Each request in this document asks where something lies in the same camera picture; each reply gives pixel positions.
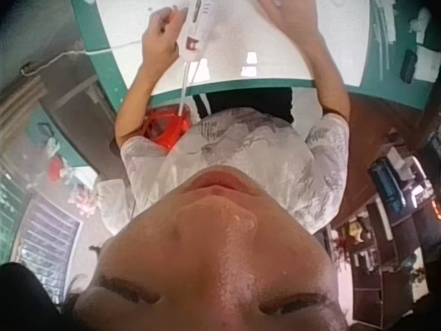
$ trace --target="sleeve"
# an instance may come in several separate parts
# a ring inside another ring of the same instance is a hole
[[[127,170],[137,208],[143,210],[147,207],[150,189],[166,156],[165,148],[140,136],[127,140],[121,148],[121,158]]]
[[[306,143],[314,156],[316,176],[325,185],[320,193],[322,223],[318,228],[322,228],[338,214],[345,193],[349,126],[341,116],[327,114],[311,129]]]

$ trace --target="nose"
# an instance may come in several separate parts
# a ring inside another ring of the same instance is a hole
[[[209,196],[177,214],[178,251],[192,286],[190,298],[234,321],[238,307],[251,301],[255,277],[252,245],[258,219],[224,197]]]

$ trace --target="white patterned shirt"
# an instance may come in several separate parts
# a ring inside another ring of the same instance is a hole
[[[347,180],[349,126],[324,116],[306,141],[281,119],[251,108],[203,119],[171,151],[144,137],[121,148],[140,213],[198,171],[232,166],[258,182],[309,233],[338,213]]]

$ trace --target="hand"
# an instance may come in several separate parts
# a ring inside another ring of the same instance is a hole
[[[163,8],[150,17],[143,35],[143,65],[141,70],[158,81],[179,57],[177,40],[187,16],[187,9]]]
[[[273,23],[298,46],[321,37],[318,31],[316,0],[258,1]]]

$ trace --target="person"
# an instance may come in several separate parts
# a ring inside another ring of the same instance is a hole
[[[203,119],[171,151],[139,134],[178,59],[185,12],[160,10],[116,120],[137,216],[101,249],[73,315],[92,330],[345,330],[336,270],[311,235],[338,213],[350,115],[314,0],[259,0],[302,52],[323,118],[302,139],[253,109]]]

